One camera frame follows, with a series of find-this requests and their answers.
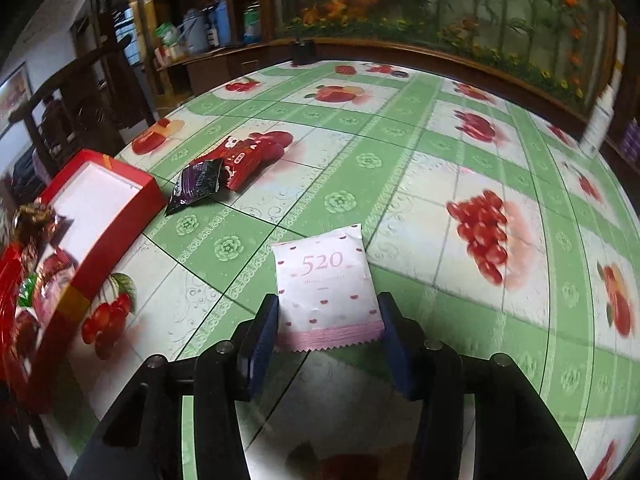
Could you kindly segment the white dotted snack packet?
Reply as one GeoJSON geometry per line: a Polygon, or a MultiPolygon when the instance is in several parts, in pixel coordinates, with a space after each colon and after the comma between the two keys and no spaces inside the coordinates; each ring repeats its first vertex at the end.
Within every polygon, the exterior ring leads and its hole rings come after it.
{"type": "Polygon", "coordinates": [[[384,323],[359,223],[271,249],[279,350],[326,350],[382,337],[384,323]]]}

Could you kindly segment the dark purple plum packet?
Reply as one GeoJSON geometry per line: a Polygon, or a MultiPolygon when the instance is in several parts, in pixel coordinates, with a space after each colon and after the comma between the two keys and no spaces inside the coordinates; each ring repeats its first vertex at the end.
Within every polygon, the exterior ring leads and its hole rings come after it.
{"type": "Polygon", "coordinates": [[[171,216],[186,207],[212,198],[220,189],[220,174],[224,161],[220,158],[205,159],[187,166],[179,174],[165,209],[171,216]]]}

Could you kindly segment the long red snack packet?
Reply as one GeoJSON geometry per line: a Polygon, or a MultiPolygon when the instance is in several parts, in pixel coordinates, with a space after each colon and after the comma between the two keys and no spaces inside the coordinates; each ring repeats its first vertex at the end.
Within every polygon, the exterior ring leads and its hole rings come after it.
{"type": "Polygon", "coordinates": [[[221,159],[221,182],[228,190],[236,192],[260,166],[279,160],[292,142],[292,134],[282,130],[252,132],[246,139],[227,136],[216,148],[191,160],[190,165],[221,159]]]}

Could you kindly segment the red gift box tray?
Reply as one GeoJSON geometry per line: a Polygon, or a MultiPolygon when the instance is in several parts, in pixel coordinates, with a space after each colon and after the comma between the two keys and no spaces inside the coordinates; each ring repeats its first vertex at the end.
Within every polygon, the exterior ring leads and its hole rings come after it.
{"type": "Polygon", "coordinates": [[[51,404],[55,377],[92,300],[116,263],[166,200],[155,179],[107,154],[81,150],[53,178],[36,202],[66,218],[54,242],[76,262],[44,332],[26,390],[18,404],[43,413],[51,404]]]}

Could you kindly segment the large red foil bag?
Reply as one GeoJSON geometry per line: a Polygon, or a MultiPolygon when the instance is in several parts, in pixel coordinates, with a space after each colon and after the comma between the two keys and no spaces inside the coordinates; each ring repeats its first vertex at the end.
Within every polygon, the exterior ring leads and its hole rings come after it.
{"type": "Polygon", "coordinates": [[[66,218],[44,203],[19,206],[1,255],[1,379],[21,394],[58,303],[76,271],[55,244],[66,218]]]}

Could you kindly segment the green fruit-pattern tablecloth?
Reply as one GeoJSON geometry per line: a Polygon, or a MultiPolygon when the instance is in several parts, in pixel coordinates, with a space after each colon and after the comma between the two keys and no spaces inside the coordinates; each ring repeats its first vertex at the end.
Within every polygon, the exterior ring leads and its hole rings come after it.
{"type": "Polygon", "coordinates": [[[639,441],[639,180],[552,122],[436,75],[290,63],[170,113],[123,162],[169,192],[228,136],[290,138],[217,203],[156,217],[100,299],[136,292],[106,360],[76,339],[43,421],[71,470],[143,360],[196,356],[277,288],[271,247],[358,223],[374,286],[457,352],[512,356],[590,479],[627,477],[639,441]]]}

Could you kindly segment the dark wooden chair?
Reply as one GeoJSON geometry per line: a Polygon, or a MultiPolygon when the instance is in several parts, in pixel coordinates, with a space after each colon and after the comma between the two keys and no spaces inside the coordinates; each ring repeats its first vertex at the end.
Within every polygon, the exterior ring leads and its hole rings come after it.
{"type": "Polygon", "coordinates": [[[155,117],[125,49],[131,37],[108,40],[49,77],[9,114],[25,125],[46,175],[54,177],[83,148],[117,155],[120,132],[155,117]]]}

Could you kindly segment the purple bottles on shelf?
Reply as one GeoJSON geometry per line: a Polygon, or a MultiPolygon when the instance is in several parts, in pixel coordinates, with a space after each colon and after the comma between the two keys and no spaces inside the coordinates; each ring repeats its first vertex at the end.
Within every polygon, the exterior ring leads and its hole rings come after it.
{"type": "Polygon", "coordinates": [[[620,152],[624,159],[636,164],[640,158],[640,125],[634,118],[627,126],[623,140],[620,142],[620,152]]]}

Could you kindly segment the white spray bottle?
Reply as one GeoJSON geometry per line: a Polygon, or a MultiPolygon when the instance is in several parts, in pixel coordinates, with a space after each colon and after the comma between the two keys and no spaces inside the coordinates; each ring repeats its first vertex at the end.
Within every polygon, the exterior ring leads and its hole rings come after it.
{"type": "Polygon", "coordinates": [[[614,98],[614,90],[608,84],[596,99],[589,122],[579,142],[580,151],[588,158],[597,155],[605,140],[614,115],[614,98]]]}

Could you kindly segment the green-label plastic bottle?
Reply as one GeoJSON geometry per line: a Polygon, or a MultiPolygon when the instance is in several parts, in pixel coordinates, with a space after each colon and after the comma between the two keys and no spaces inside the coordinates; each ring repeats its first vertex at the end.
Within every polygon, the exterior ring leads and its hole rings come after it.
{"type": "Polygon", "coordinates": [[[243,42],[257,44],[262,39],[262,23],[260,22],[260,5],[258,2],[249,4],[243,14],[243,42]]]}

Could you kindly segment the blue thermos jug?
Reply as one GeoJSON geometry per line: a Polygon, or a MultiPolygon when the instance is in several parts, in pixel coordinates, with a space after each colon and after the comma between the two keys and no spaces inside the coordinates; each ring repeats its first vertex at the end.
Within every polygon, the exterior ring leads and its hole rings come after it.
{"type": "Polygon", "coordinates": [[[231,26],[226,0],[219,0],[208,12],[208,41],[211,47],[228,47],[231,44],[231,26]]]}

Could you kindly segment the grey thermos jug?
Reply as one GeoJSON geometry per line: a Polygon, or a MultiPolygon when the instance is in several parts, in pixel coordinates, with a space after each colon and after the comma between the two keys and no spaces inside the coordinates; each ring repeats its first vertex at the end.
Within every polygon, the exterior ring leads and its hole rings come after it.
{"type": "Polygon", "coordinates": [[[207,22],[200,10],[190,9],[186,12],[181,37],[190,55],[198,55],[208,50],[207,22]]]}

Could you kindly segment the floral glass partition panel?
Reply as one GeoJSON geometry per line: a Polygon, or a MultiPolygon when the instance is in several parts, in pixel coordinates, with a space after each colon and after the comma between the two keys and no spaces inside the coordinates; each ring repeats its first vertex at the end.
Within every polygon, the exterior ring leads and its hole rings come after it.
{"type": "Polygon", "coordinates": [[[583,113],[615,66],[611,0],[273,0],[279,36],[410,44],[495,68],[583,113]]]}

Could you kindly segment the framed wall painting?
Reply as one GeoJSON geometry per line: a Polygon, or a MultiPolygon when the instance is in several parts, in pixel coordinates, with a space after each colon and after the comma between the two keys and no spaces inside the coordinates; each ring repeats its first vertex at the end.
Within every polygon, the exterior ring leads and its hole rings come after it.
{"type": "Polygon", "coordinates": [[[32,96],[27,66],[18,66],[0,87],[0,133],[5,134],[11,127],[10,116],[32,96]]]}

